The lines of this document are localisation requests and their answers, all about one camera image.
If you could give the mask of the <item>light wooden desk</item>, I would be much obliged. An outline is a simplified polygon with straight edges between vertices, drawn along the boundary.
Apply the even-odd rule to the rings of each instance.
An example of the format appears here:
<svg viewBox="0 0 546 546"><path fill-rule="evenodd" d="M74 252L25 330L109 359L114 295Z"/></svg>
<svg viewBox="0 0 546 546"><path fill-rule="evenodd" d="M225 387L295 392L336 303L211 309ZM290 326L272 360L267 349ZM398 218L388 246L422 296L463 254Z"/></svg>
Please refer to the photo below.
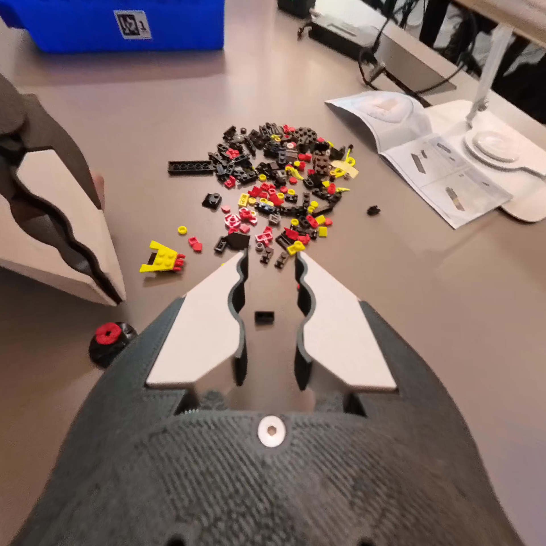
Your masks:
<svg viewBox="0 0 546 546"><path fill-rule="evenodd" d="M519 35L545 43L545 1L457 1L466 8L512 27Z"/></svg>

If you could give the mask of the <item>long black lego plate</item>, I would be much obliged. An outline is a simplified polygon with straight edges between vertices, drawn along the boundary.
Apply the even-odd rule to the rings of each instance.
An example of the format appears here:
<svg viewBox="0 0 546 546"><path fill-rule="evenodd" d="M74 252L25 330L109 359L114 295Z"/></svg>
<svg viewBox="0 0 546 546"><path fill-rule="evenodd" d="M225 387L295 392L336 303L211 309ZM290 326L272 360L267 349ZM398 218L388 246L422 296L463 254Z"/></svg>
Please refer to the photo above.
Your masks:
<svg viewBox="0 0 546 546"><path fill-rule="evenodd" d="M167 165L170 176L212 175L215 172L213 163L207 160L169 161Z"/></svg>

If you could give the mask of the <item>black box device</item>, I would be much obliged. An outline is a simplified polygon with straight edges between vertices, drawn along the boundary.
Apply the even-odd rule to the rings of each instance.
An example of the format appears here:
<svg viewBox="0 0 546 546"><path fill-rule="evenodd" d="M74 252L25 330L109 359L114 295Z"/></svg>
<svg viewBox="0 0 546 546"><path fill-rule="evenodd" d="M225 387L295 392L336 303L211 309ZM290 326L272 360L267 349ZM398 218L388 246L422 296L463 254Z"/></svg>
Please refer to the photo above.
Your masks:
<svg viewBox="0 0 546 546"><path fill-rule="evenodd" d="M378 28L372 25L354 26L336 18L322 16L311 22L309 37L331 48L354 46L358 49L371 47L378 33Z"/></svg>

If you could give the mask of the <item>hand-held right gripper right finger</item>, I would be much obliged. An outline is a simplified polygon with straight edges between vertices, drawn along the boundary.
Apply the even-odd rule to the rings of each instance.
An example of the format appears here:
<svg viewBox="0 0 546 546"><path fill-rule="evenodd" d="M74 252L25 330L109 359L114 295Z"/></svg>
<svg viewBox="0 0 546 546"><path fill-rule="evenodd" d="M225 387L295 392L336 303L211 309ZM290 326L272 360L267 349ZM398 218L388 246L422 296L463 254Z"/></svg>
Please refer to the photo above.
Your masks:
<svg viewBox="0 0 546 546"><path fill-rule="evenodd" d="M398 386L363 302L304 252L297 254L294 373L301 391L396 392Z"/></svg>

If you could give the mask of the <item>blue plastic bin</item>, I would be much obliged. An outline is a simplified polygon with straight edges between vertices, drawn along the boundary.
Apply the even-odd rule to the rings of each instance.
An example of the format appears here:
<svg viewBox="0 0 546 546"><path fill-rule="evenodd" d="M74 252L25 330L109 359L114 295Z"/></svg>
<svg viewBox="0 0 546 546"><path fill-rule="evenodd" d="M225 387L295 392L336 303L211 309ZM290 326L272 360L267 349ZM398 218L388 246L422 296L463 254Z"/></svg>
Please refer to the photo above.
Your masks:
<svg viewBox="0 0 546 546"><path fill-rule="evenodd" d="M1 19L46 53L224 47L224 1L1 1Z"/></svg>

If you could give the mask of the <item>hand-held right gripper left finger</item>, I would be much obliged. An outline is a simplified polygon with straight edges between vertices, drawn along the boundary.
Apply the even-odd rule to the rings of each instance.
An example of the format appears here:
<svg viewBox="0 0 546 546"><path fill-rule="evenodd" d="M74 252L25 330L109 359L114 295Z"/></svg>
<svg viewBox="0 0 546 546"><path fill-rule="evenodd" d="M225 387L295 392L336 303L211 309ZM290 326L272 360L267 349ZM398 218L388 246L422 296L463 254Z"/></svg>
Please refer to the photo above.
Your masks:
<svg viewBox="0 0 546 546"><path fill-rule="evenodd" d="M247 375L245 305L248 250L238 252L182 298L146 385L155 389L233 389Z"/></svg>

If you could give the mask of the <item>white desk lamp base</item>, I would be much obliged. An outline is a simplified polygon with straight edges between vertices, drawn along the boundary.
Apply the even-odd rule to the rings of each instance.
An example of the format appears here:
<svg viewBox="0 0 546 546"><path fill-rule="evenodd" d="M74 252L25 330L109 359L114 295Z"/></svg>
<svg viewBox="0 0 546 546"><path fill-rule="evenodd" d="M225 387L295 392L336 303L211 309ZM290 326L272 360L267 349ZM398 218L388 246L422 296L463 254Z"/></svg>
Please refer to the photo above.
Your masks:
<svg viewBox="0 0 546 546"><path fill-rule="evenodd" d="M470 163L512 195L501 206L516 220L545 220L545 150L488 111L488 93L514 28L499 24L473 102L427 108L433 133L455 144Z"/></svg>

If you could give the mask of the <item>lego instruction booklet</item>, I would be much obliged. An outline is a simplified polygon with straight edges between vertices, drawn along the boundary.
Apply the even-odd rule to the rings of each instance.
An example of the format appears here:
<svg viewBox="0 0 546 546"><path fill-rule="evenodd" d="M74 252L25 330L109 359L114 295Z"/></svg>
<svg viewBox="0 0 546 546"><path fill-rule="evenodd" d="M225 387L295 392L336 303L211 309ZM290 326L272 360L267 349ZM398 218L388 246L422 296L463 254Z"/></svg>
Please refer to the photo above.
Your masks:
<svg viewBox="0 0 546 546"><path fill-rule="evenodd" d="M512 200L513 195L434 133L426 108L405 94L368 91L326 101L361 120L377 153L453 229Z"/></svg>

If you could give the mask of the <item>yellow and red lego assembly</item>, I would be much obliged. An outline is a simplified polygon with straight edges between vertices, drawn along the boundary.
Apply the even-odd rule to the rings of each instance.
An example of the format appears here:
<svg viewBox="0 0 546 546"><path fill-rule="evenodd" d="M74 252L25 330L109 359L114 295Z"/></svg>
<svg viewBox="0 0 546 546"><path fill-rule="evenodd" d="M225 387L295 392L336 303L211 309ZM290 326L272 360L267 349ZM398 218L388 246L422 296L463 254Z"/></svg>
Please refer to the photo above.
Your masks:
<svg viewBox="0 0 546 546"><path fill-rule="evenodd" d="M152 240L149 245L152 250L150 260L140 266L141 274L156 274L158 272L180 272L186 256Z"/></svg>

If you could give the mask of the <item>black wheel with red piece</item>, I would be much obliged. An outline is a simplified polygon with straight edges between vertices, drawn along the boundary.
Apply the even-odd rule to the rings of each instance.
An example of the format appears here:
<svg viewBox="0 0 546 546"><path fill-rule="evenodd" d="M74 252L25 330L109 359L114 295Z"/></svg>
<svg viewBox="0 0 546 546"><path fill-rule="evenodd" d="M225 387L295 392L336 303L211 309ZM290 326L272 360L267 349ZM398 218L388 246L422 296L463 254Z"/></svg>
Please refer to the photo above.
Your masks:
<svg viewBox="0 0 546 546"><path fill-rule="evenodd" d="M89 358L96 366L105 370L137 337L138 332L126 322L102 324L96 329L88 346Z"/></svg>

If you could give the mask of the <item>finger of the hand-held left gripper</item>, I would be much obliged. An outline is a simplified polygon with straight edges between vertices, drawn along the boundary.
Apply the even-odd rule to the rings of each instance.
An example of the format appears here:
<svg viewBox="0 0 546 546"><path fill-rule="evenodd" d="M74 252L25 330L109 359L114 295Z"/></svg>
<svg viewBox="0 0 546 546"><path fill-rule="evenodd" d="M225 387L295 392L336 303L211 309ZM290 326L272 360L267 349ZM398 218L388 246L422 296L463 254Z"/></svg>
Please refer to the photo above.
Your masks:
<svg viewBox="0 0 546 546"><path fill-rule="evenodd" d="M89 276L72 269L58 250L23 231L1 197L1 267L87 301L116 306Z"/></svg>
<svg viewBox="0 0 546 546"><path fill-rule="evenodd" d="M56 248L116 304L126 299L100 191L81 150L41 105L1 76L1 197L20 228Z"/></svg>

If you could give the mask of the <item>pile of lego pieces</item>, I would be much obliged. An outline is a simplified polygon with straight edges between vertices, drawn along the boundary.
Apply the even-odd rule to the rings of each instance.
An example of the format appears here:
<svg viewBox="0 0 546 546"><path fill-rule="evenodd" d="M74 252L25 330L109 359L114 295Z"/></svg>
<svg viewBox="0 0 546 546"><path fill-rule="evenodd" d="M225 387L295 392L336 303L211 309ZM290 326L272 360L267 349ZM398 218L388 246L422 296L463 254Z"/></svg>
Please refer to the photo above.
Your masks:
<svg viewBox="0 0 546 546"><path fill-rule="evenodd" d="M326 237L329 214L350 191L345 184L357 175L353 150L353 144L337 147L309 126L268 121L251 130L229 126L205 159L213 163L212 176L223 188L241 191L234 208L219 207L227 232L214 254L245 249L249 231L261 217L265 227L256 234L255 249L267 264L277 242L284 250L279 269L287 256Z"/></svg>

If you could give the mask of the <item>grey flat device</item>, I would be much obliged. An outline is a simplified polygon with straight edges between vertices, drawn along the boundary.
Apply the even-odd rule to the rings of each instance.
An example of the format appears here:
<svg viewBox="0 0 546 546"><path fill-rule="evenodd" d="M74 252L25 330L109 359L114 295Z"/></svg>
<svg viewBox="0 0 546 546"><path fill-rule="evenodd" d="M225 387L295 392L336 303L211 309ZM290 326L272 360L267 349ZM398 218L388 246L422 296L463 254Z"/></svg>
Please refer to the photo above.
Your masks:
<svg viewBox="0 0 546 546"><path fill-rule="evenodd" d="M380 39L376 58L386 65L387 71L413 92L429 96L452 92L457 89L445 76L426 65L404 47L383 35Z"/></svg>

